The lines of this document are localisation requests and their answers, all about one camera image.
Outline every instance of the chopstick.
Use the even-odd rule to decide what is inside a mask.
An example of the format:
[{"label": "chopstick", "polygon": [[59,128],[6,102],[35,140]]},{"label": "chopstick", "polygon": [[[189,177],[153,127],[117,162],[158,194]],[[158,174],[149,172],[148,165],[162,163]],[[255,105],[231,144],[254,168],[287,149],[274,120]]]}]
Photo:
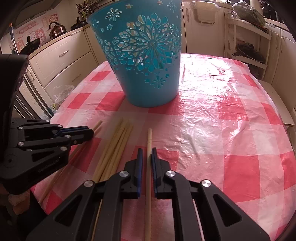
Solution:
[{"label": "chopstick", "polygon": [[98,165],[96,167],[96,170],[94,172],[93,178],[92,178],[92,180],[95,183],[99,182],[99,180],[101,179],[101,175],[102,175],[102,173],[103,173],[103,171],[104,171],[104,169],[105,169],[105,167],[107,165],[107,162],[108,162],[109,158],[111,157],[111,155],[112,155],[112,153],[113,153],[113,151],[114,151],[114,149],[115,149],[115,147],[116,147],[116,145],[117,145],[117,143],[119,141],[119,138],[121,137],[121,135],[122,135],[122,133],[124,131],[124,128],[126,127],[126,124],[127,124],[127,121],[124,120],[120,124],[118,132],[113,136],[112,141],[110,143],[110,146],[107,147],[107,145],[106,145],[105,150],[104,150],[104,152],[106,151],[105,152],[106,155],[103,158],[102,158],[103,155],[101,156],[101,158],[100,158],[100,160],[98,162]]},{"label": "chopstick", "polygon": [[152,129],[147,136],[146,201],[145,201],[145,241],[151,240],[151,153]]},{"label": "chopstick", "polygon": [[[118,144],[117,144],[117,146],[116,146],[116,149],[118,149],[118,152],[117,152],[116,155],[113,154],[113,156],[112,156],[112,158],[111,158],[111,160],[110,160],[109,166],[108,166],[108,170],[106,171],[105,176],[104,176],[103,178],[101,178],[103,181],[108,180],[111,176],[113,176],[113,175],[116,173],[116,170],[117,170],[117,168],[118,168],[118,166],[119,166],[119,161],[120,161],[120,159],[121,159],[121,157],[122,157],[122,154],[123,154],[124,148],[125,148],[125,146],[126,146],[126,143],[127,143],[127,141],[128,141],[128,138],[129,138],[129,136],[130,136],[130,133],[131,133],[132,129],[133,129],[133,125],[132,125],[132,124],[129,124],[128,128],[125,129],[125,130],[123,131],[123,133],[122,133],[122,135],[121,135],[121,137],[120,137],[120,140],[122,140],[122,141],[119,140],[119,141],[118,141]],[[100,214],[101,206],[102,206],[102,200],[101,200],[101,202],[100,202],[100,206],[99,206],[99,209],[98,209],[98,213],[97,213],[97,215],[96,215],[96,221],[95,221],[95,223],[94,223],[94,230],[93,230],[93,233],[92,233],[91,241],[94,240],[94,235],[95,235],[95,231],[96,231],[95,227],[96,227],[96,225],[97,225],[97,223],[98,223],[98,218],[99,218],[99,214]]]},{"label": "chopstick", "polygon": [[[98,133],[99,130],[99,126],[102,124],[103,122],[100,120],[98,121],[98,123],[94,126],[94,128],[92,129],[94,131],[94,136]],[[48,184],[48,186],[45,188],[45,190],[43,191],[43,193],[41,194],[41,198],[39,199],[39,204],[41,204],[43,202],[43,200],[46,198],[46,196],[48,195],[48,193],[50,192],[50,190],[53,188],[54,184],[56,183],[57,179],[62,175],[63,171],[66,169],[66,167],[68,167],[74,160],[74,156],[79,153],[82,148],[84,147],[86,142],[79,144],[75,150],[69,155],[69,162],[68,164],[59,169],[56,174],[54,175],[54,177],[52,178],[52,180],[50,181],[50,183]]]}]

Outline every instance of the cooking pot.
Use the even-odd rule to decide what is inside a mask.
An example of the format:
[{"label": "cooking pot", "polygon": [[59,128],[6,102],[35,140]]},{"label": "cooking pot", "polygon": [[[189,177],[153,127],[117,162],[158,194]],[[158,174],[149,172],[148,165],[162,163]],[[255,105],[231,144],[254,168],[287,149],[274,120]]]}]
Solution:
[{"label": "cooking pot", "polygon": [[264,57],[254,49],[253,44],[238,44],[237,50],[237,52],[232,54],[234,57],[241,55],[243,57],[247,57],[252,60],[258,61],[260,63],[265,62]]},{"label": "cooking pot", "polygon": [[53,23],[55,23],[56,26],[54,26],[54,28],[49,33],[50,40],[53,40],[67,32],[66,27],[57,22],[51,22],[49,25],[49,29],[51,29]]},{"label": "cooking pot", "polygon": [[30,36],[27,37],[26,46],[20,51],[20,54],[29,55],[39,48],[40,39],[35,39],[31,42]]},{"label": "cooking pot", "polygon": [[74,29],[81,28],[81,27],[83,27],[83,26],[85,26],[87,24],[88,24],[88,22],[86,20],[80,21],[79,17],[77,17],[77,23],[75,23],[74,25],[71,26],[71,31],[74,30]]}]

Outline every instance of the stainless steel kettle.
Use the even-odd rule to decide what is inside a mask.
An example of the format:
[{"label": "stainless steel kettle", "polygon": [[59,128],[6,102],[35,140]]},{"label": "stainless steel kettle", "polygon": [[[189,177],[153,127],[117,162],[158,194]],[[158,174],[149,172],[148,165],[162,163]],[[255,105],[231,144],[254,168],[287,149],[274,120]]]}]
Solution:
[{"label": "stainless steel kettle", "polygon": [[54,28],[49,33],[50,40],[53,40],[67,32],[66,27],[57,22],[51,22],[49,25],[49,29],[51,29],[53,23],[55,23],[56,26],[54,26]]}]

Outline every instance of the plastic tablecloth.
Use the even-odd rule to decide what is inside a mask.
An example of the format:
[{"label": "plastic tablecloth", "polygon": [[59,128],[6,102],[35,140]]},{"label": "plastic tablecloth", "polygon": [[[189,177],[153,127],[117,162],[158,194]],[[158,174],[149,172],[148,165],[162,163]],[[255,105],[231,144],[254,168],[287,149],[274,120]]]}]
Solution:
[{"label": "plastic tablecloth", "polygon": [[[161,159],[189,180],[211,180],[271,240],[291,219],[296,209],[296,162],[275,105],[246,64],[194,54],[181,55],[179,93],[163,106],[131,105],[108,62],[73,90],[51,123],[91,128],[102,120],[102,129],[43,201],[46,213],[92,178],[122,117],[134,128],[118,171],[136,157],[139,147],[146,153],[147,129],[151,127],[152,147],[158,149]],[[145,170],[143,174],[141,197],[124,201],[122,241],[144,240]],[[52,177],[32,188],[37,200]],[[151,235],[155,241],[174,240],[170,200],[152,198]]]}]

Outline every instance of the dish rack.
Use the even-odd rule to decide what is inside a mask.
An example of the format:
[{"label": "dish rack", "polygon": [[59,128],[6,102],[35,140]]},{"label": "dish rack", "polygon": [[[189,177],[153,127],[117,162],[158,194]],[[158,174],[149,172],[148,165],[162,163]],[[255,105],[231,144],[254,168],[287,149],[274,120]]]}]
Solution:
[{"label": "dish rack", "polygon": [[99,10],[99,8],[102,8],[107,4],[113,3],[115,2],[115,0],[85,0],[84,2],[85,3],[83,5],[76,4],[78,14],[81,20],[86,20],[91,14]]},{"label": "dish rack", "polygon": [[[265,57],[265,63],[260,63],[256,60],[243,57],[243,56],[233,56],[232,54],[236,52],[236,39],[237,39],[237,26],[245,28],[249,31],[252,31],[260,36],[260,41],[261,38],[265,38],[268,40],[268,47],[267,47],[267,54]],[[269,50],[270,50],[270,40],[271,40],[271,33],[269,29],[265,29],[267,31],[264,32],[260,30],[259,28],[255,27],[254,25],[247,23],[245,21],[242,21],[236,17],[235,12],[227,12],[225,14],[225,29],[226,29],[226,35],[225,35],[225,52],[224,52],[224,57],[227,58],[227,54],[231,56],[232,59],[251,64],[254,66],[257,66],[261,69],[263,69],[262,73],[262,79],[264,78],[265,71],[267,68],[267,61],[268,61],[268,56],[269,56]]]}]

